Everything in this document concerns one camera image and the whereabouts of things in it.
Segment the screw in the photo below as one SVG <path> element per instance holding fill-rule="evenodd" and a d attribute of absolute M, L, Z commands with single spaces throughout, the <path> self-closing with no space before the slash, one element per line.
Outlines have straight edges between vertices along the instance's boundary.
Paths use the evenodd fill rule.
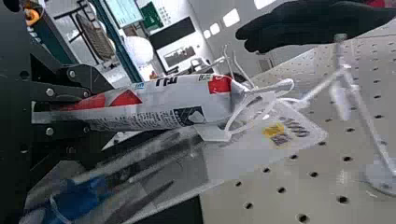
<path fill-rule="evenodd" d="M 69 76 L 70 76 L 71 78 L 76 77 L 75 71 L 70 71 L 70 72 L 69 72 Z"/>
<path fill-rule="evenodd" d="M 53 136 L 54 133 L 55 133 L 55 131 L 53 131 L 53 128 L 47 128 L 47 130 L 46 130 L 47 136 Z"/>
<path fill-rule="evenodd" d="M 69 154 L 74 154 L 74 153 L 76 153 L 76 150 L 73 147 L 67 147 L 66 152 Z"/>
<path fill-rule="evenodd" d="M 55 94 L 55 91 L 54 91 L 53 89 L 51 89 L 51 88 L 48 88 L 48 89 L 46 90 L 46 94 L 47 94 L 48 96 L 53 96 L 53 95 Z"/>

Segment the metal stand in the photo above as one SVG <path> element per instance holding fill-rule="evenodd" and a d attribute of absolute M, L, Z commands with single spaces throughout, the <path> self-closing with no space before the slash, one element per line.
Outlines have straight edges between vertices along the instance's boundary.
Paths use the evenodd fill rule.
<path fill-rule="evenodd" d="M 370 185 L 388 195 L 396 196 L 396 178 L 381 160 L 375 160 L 373 164 L 366 165 L 364 174 Z"/>
<path fill-rule="evenodd" d="M 342 81 L 344 86 L 346 86 L 346 92 L 355 100 L 361 115 L 361 124 L 370 136 L 371 143 L 378 156 L 378 159 L 374 161 L 374 164 L 366 165 L 364 170 L 365 177 L 375 189 L 383 193 L 396 196 L 396 159 L 389 156 L 387 143 L 381 139 L 378 131 L 376 130 L 367 105 L 361 98 L 359 86 L 354 83 L 353 77 L 349 72 L 351 66 L 345 62 L 341 50 L 341 44 L 346 39 L 346 35 L 335 36 L 334 65 L 337 70 L 303 97 L 296 107 L 307 107 L 309 105 L 308 102 L 319 92 L 332 85 L 332 83 Z"/>

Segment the person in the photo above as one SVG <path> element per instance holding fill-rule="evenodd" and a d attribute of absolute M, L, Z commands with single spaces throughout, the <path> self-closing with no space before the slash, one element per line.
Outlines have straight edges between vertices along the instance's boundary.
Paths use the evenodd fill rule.
<path fill-rule="evenodd" d="M 396 8 L 384 0 L 298 0 L 281 4 L 237 30 L 249 52 L 266 53 L 287 45 L 328 44 L 336 34 L 348 38 L 388 23 Z"/>

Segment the mounting hole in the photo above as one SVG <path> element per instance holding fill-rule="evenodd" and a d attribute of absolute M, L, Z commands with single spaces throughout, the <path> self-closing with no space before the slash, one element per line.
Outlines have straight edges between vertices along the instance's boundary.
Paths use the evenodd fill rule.
<path fill-rule="evenodd" d="M 291 155 L 289 158 L 290 158 L 291 160 L 297 160 L 298 156 L 294 154 L 294 155 Z"/>
<path fill-rule="evenodd" d="M 337 201 L 341 204 L 349 203 L 349 199 L 345 196 L 338 196 Z"/>
<path fill-rule="evenodd" d="M 381 184 L 382 189 L 391 189 L 389 184 Z"/>
<path fill-rule="evenodd" d="M 352 161 L 352 157 L 343 157 L 343 161 Z"/>
<path fill-rule="evenodd" d="M 300 223 L 308 223 L 309 222 L 309 217 L 307 215 L 304 215 L 304 214 L 299 214 L 299 215 L 297 215 L 297 220 Z"/>
<path fill-rule="evenodd" d="M 29 77 L 29 73 L 26 71 L 20 72 L 20 77 L 22 80 L 26 80 Z"/>
<path fill-rule="evenodd" d="M 317 172 L 311 172 L 311 173 L 309 173 L 309 176 L 311 176 L 313 178 L 316 178 L 316 177 L 318 177 L 318 173 Z"/>
<path fill-rule="evenodd" d="M 253 208 L 253 203 L 246 203 L 245 204 L 246 209 L 252 209 Z"/>
<path fill-rule="evenodd" d="M 286 192 L 286 189 L 283 188 L 283 187 L 280 187 L 279 189 L 277 189 L 277 192 L 278 192 L 278 193 L 285 193 L 285 192 Z"/>
<path fill-rule="evenodd" d="M 12 11 L 12 12 L 19 12 L 20 11 L 20 1 L 18 0 L 3 0 L 4 5 Z"/>

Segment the ceiling light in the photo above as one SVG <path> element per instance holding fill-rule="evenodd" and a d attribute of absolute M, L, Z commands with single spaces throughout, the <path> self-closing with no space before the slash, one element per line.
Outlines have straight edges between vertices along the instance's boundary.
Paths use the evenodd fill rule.
<path fill-rule="evenodd" d="M 241 19 L 239 18 L 238 10 L 236 10 L 236 8 L 231 10 L 229 13 L 227 13 L 227 15 L 223 17 L 223 21 L 226 27 L 230 27 L 241 21 Z"/>

